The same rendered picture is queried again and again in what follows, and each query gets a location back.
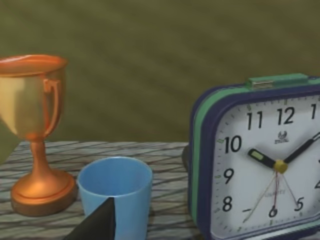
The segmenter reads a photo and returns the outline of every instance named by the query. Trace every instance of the alarm clock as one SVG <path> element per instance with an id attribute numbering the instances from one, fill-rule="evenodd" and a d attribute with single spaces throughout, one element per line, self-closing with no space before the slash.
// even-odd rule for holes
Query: alarm clock
<path id="1" fill-rule="evenodd" d="M 297 240 L 320 226 L 320 77 L 214 87 L 191 111 L 189 213 L 206 240 Z"/>

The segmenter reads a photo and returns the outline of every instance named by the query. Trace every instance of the gray tabletop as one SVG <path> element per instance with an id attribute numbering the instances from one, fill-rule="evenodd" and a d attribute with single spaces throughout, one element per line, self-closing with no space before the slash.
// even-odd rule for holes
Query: gray tabletop
<path id="1" fill-rule="evenodd" d="M 154 172 L 148 240 L 203 240 L 187 211 L 187 173 L 181 161 L 186 143 L 47 142 L 52 168 L 77 176 L 86 164 L 109 156 L 139 158 Z M 46 217 L 26 217 L 12 211 L 10 189 L 32 168 L 27 142 L 22 142 L 0 166 L 0 240 L 61 240 L 83 219 L 78 200 L 65 211 Z M 320 240 L 320 234 L 306 238 Z"/>

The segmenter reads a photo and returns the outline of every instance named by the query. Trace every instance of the light blue plastic cup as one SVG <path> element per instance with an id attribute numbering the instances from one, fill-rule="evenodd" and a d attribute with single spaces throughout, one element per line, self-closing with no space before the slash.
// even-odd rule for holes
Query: light blue plastic cup
<path id="1" fill-rule="evenodd" d="M 85 216 L 113 197 L 114 240 L 145 240 L 152 179 L 151 168 L 131 157 L 108 157 L 88 164 L 77 178 Z"/>

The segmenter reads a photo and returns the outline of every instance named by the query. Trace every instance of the trophy base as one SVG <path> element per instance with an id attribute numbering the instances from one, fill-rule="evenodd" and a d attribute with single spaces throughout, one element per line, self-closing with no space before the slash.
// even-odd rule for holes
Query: trophy base
<path id="1" fill-rule="evenodd" d="M 23 197 L 16 189 L 19 181 L 11 190 L 11 206 L 13 210 L 21 215 L 28 217 L 43 217 L 56 214 L 68 208 L 78 195 L 78 187 L 74 178 L 67 172 L 54 169 L 56 172 L 65 175 L 68 183 L 64 189 L 48 197 L 30 198 Z"/>

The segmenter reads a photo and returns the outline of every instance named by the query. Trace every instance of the trophy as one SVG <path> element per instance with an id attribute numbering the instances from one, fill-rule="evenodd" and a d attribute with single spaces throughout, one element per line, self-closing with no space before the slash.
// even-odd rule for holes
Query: trophy
<path id="1" fill-rule="evenodd" d="M 59 123 L 64 106 L 65 67 L 59 56 L 0 58 L 0 117 L 10 131 L 30 142 L 32 171 L 11 189 L 11 205 L 25 216 L 47 216 L 71 205 L 78 189 L 67 172 L 51 169 L 44 140 Z"/>

